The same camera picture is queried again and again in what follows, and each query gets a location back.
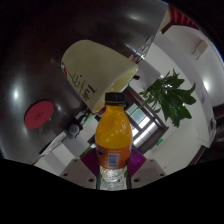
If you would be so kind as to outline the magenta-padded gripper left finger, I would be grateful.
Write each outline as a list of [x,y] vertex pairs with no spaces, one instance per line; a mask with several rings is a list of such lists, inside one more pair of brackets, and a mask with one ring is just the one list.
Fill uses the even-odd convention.
[[60,177],[80,187],[96,189],[99,177],[96,149],[91,149],[79,159],[72,159]]

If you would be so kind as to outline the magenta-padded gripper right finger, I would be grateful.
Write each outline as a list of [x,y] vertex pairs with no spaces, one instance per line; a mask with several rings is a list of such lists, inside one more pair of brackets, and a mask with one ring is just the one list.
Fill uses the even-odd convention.
[[127,188],[144,187],[166,176],[165,171],[154,159],[147,159],[137,149],[132,148],[127,166]]

